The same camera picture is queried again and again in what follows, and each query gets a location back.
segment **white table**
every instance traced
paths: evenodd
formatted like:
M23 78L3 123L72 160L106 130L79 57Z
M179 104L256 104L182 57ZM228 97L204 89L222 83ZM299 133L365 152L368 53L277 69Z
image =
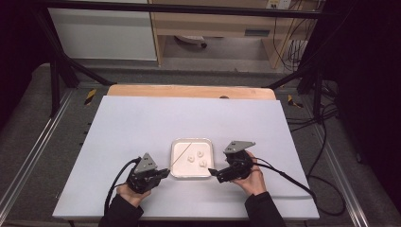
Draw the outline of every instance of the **white table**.
M177 138L210 139L216 169L228 166L223 150L232 140L253 141L256 145L249 151L256 157L307 185L279 101L104 96L53 216L101 218L107 192L122 166L148 152L159 169L169 167L171 144ZM119 183L125 182L131 168ZM263 171L283 218L319 218L303 189L275 172ZM142 202L142 219L244 219L246 199L233 183L169 175Z

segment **black frame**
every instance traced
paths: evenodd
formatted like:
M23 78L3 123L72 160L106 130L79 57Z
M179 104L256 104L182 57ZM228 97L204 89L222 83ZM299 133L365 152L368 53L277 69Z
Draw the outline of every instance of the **black frame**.
M144 12L170 12L170 13L197 13L197 14L216 14L216 15L237 15L255 17L276 17L276 18L305 18L331 20L338 18L338 12L318 12L318 11L297 11L297 10L277 10L277 9L246 9L246 8L227 8L227 7L206 7L206 6L184 6L184 5L162 5L162 4L136 4L136 3L109 3L109 2L87 2L87 1L65 1L65 0L36 0L33 2L31 11L50 45L51 77L52 77L52 116L60 107L60 75L67 87L77 87L78 78L73 69L79 70L86 76L98 81L103 85L113 85L115 82L108 81L81 64L69 58L63 51L60 40L55 34L54 29L45 19L48 8L53 9L91 9L91 10L116 10L116 11L144 11ZM276 89L288 81L301 77L311 69L310 66L294 72L284 79L265 87Z

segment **person's hand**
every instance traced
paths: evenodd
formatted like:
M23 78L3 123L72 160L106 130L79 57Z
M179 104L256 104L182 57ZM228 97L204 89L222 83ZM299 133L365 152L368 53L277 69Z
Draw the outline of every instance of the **person's hand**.
M117 194L119 194L124 200L129 202L131 205L138 207L141 201L150 195L150 190L144 194L139 194L132 191L126 184L119 185L117 187Z
M253 158L253 162L257 163L257 160L254 159L252 153L247 151L247 153ZM265 179L263 178L263 172L260 170L259 166L253 166L251 169L251 174L246 179L236 179L233 180L233 183L238 184L245 193L250 196L254 194L255 196L266 192Z

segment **wall outlet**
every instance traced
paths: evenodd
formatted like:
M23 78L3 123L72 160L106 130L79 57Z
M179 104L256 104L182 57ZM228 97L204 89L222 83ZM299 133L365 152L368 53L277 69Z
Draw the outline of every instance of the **wall outlet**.
M278 4L278 9L288 9L289 4L291 4L291 0L280 0L280 3Z

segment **gray floor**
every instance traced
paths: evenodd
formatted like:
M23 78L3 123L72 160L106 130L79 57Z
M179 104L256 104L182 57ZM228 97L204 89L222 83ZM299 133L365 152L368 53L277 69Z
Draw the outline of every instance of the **gray floor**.
M268 85L283 76L283 68L277 70L266 68L269 63L266 55L261 51L260 41L227 38L211 38L207 41L208 47L201 49L198 46L177 43L173 38L168 39L165 64L161 67L149 63L126 65L118 69L115 66L96 65L94 71L105 78L121 83L251 87ZM78 156L80 143L84 142L85 132L90 129L88 123L93 120L100 99L107 92L107 87L93 84L90 79L84 77L82 79L85 80L84 86L75 90L59 126L51 136L25 187L10 210L7 223L24 220L29 221L28 224L31 226L35 224L45 226L48 222L51 223L50 226L65 224L65 221L51 217L57 203L56 197L62 192ZM277 98L282 101L286 117L308 118L305 108L288 105L288 94L292 94L296 102L302 102L292 89L297 82L294 80L285 88L278 89ZM48 69L39 68L11 120L0 132L0 195L6 193L9 184L49 119L49 84ZM94 86L97 92L93 102L89 106L83 105L88 92ZM370 226L401 226L399 213L384 193L372 170L357 162L356 154L342 127L341 120L332 118L326 125L330 144L354 188ZM303 168L307 172L321 147L318 135L313 127L307 127L294 132L292 136ZM324 156L313 173L335 183ZM317 193L318 205L321 208L331 212L340 209L339 196L330 187L314 180L311 180L310 185ZM311 220L308 225L354 226L347 212L339 217L321 213L320 219ZM289 221L288 226L304 225Z

